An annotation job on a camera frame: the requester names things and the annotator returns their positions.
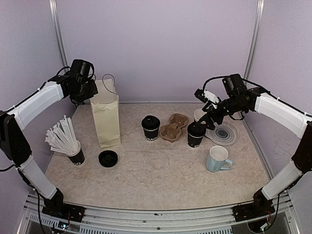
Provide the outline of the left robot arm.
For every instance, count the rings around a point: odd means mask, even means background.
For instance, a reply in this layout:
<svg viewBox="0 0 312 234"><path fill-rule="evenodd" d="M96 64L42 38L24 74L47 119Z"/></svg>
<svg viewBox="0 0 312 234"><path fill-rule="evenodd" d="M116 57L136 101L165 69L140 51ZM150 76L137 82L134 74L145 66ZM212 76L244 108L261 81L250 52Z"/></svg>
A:
<svg viewBox="0 0 312 234"><path fill-rule="evenodd" d="M21 177L43 197L45 207L62 217L68 213L62 192L49 181L32 156L23 134L29 123L53 104L69 97L80 104L98 93L92 63L75 59L65 74L56 74L20 103L0 113L0 148Z"/></svg>

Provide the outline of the black cup holding straws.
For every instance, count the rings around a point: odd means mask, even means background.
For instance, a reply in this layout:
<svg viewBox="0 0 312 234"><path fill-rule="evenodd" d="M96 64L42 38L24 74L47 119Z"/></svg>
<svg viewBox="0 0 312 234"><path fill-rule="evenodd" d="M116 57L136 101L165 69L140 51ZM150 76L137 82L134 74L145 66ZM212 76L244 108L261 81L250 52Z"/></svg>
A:
<svg viewBox="0 0 312 234"><path fill-rule="evenodd" d="M85 161L84 153L80 147L72 154L67 155L67 157L75 166L79 166Z"/></svg>

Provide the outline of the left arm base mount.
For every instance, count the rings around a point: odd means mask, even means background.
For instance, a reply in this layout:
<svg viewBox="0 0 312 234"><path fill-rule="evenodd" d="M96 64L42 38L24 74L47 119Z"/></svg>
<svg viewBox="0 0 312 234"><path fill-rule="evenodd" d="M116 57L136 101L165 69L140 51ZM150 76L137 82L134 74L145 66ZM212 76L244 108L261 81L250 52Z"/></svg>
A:
<svg viewBox="0 0 312 234"><path fill-rule="evenodd" d="M81 223L85 208L83 206L64 203L63 198L63 193L56 188L56 193L51 199L43 199L44 206L42 212L53 217Z"/></svg>

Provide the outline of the brown pulp cup carrier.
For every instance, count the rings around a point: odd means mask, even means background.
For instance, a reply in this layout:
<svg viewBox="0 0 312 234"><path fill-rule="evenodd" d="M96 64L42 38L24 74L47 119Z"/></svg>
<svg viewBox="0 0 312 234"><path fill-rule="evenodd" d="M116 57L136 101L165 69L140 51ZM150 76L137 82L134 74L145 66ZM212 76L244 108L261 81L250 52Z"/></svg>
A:
<svg viewBox="0 0 312 234"><path fill-rule="evenodd" d="M171 143L177 141L182 134L182 129L188 124L189 118L186 115L174 113L168 119L168 124L159 130L159 135Z"/></svg>

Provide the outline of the beige paper bag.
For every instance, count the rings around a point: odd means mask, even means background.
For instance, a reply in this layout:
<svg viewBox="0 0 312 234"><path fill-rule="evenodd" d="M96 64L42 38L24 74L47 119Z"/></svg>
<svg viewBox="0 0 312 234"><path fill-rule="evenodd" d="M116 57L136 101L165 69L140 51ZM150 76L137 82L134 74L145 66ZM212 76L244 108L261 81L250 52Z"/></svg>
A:
<svg viewBox="0 0 312 234"><path fill-rule="evenodd" d="M121 144L119 125L119 95L116 92L115 77L104 74L95 81L98 93L90 98L96 134L101 148Z"/></svg>

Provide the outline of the light blue ceramic mug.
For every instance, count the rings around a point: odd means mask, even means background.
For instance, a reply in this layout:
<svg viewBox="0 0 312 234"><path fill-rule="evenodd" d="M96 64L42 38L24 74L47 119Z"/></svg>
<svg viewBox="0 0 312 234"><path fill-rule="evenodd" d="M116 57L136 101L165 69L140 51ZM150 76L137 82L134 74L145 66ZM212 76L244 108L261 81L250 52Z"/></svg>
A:
<svg viewBox="0 0 312 234"><path fill-rule="evenodd" d="M206 169L211 173L231 169L233 162L228 157L229 153L226 148L219 145L213 146L209 150Z"/></svg>

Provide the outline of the black plastic cup lid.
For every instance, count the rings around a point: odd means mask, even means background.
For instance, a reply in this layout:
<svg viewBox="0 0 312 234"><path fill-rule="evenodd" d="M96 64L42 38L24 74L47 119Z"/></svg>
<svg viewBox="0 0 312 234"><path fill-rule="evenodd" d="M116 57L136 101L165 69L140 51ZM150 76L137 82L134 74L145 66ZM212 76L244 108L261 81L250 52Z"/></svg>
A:
<svg viewBox="0 0 312 234"><path fill-rule="evenodd" d="M141 122L141 126L146 130L154 131L160 126L160 120L152 115L147 115Z"/></svg>

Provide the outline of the right aluminium corner post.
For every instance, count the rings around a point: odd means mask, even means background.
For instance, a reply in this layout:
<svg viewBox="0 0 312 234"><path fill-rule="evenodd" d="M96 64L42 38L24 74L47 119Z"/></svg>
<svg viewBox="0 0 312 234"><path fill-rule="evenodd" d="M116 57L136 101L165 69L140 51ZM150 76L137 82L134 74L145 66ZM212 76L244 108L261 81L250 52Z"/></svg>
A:
<svg viewBox="0 0 312 234"><path fill-rule="evenodd" d="M256 8L256 14L255 14L255 20L254 20L254 26L253 26L251 45L249 49L247 64L246 64L245 71L244 71L244 79L246 80L249 80L250 78L252 65L253 65L255 54L256 54L256 48L257 48L258 38L260 35L261 23L262 23L263 12L264 12L264 5L265 5L264 0L257 1L257 8Z"/></svg>

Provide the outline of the aluminium corner post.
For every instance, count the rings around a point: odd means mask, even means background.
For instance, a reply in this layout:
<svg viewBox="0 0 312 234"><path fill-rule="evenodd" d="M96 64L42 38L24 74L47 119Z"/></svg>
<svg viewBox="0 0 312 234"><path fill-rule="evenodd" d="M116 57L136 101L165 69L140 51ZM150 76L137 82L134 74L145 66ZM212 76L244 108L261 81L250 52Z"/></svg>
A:
<svg viewBox="0 0 312 234"><path fill-rule="evenodd" d="M254 26L253 26L251 45L249 49L247 64L246 64L245 71L244 71L244 79L246 80L249 80L250 78L252 65L253 65L255 54L256 54L256 48L257 48L258 38L260 35L261 23L262 23L263 12L264 12L264 5L265 5L264 0L257 1L257 8L256 8L256 14L255 14L255 20L254 20Z"/></svg>
<svg viewBox="0 0 312 234"><path fill-rule="evenodd" d="M49 0L50 13L52 18L52 23L57 39L58 51L61 59L61 63L63 66L68 66L67 56L65 52L65 48L63 45L62 34L61 34L61 26L58 15L57 1Z"/></svg>

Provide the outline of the bundle of white straws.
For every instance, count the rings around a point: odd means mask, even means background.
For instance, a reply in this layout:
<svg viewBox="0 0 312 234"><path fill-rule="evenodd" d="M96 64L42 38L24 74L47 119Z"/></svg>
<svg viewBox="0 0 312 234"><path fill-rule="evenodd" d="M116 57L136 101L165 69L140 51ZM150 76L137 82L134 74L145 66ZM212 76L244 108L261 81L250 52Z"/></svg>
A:
<svg viewBox="0 0 312 234"><path fill-rule="evenodd" d="M52 128L48 129L45 135L45 142L49 144L51 151L73 156L81 149L80 142L74 132L72 120L66 115Z"/></svg>

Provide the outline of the stack of paper cups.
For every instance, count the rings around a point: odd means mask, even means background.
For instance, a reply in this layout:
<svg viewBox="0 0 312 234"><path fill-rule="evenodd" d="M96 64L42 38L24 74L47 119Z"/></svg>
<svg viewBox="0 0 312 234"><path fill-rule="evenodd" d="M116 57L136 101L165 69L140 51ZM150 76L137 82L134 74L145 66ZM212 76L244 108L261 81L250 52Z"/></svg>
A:
<svg viewBox="0 0 312 234"><path fill-rule="evenodd" d="M196 109L194 111L194 121L198 122L205 114L206 112L204 112L202 109Z"/></svg>

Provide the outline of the aluminium front rail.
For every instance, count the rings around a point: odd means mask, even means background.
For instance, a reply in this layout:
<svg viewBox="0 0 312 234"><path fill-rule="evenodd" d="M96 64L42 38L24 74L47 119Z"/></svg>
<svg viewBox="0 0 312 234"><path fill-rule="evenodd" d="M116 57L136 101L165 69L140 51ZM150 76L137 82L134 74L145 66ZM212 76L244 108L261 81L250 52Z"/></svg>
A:
<svg viewBox="0 0 312 234"><path fill-rule="evenodd" d="M266 216L241 217L234 205L207 209L141 211L85 206L79 222L38 213L42 201L29 196L17 234L298 234L298 220L288 195L273 201Z"/></svg>

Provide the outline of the left aluminium corner post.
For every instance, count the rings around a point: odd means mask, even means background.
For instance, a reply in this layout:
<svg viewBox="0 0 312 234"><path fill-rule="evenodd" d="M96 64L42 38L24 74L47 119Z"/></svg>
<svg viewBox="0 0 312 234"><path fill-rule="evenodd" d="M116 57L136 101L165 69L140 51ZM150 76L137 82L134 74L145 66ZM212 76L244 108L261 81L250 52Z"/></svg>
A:
<svg viewBox="0 0 312 234"><path fill-rule="evenodd" d="M62 34L61 34L61 26L58 15L57 1L49 0L50 13L52 18L52 23L57 39L58 51L61 59L61 63L63 66L68 66L67 56L65 52L65 48L63 45Z"/></svg>

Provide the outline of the stack of black lids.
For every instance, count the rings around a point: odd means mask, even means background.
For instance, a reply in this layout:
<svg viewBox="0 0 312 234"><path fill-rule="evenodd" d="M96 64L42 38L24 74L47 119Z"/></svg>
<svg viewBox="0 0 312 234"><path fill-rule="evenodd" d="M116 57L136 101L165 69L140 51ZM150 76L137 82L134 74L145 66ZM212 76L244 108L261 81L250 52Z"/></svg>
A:
<svg viewBox="0 0 312 234"><path fill-rule="evenodd" d="M98 160L99 160L99 163L101 164L101 166L106 167L106 168L110 168L110 167L113 167L117 164L118 155L114 151L105 150L105 151L102 151L98 155Z"/></svg>

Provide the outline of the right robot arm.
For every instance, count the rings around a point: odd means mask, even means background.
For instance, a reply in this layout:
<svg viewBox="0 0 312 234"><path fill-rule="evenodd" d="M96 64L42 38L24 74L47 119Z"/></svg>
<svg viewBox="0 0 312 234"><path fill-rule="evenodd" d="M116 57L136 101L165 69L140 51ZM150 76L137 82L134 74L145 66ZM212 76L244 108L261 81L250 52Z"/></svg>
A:
<svg viewBox="0 0 312 234"><path fill-rule="evenodd" d="M261 85L254 83L253 88L247 88L247 80L240 74L221 76L220 79L228 95L225 100L220 100L205 87L195 91L195 97L205 104L202 109L205 115L196 125L214 130L225 116L252 111L276 121L300 139L290 162L253 195L249 211L253 216L260 216L273 198L312 170L312 116L275 97Z"/></svg>

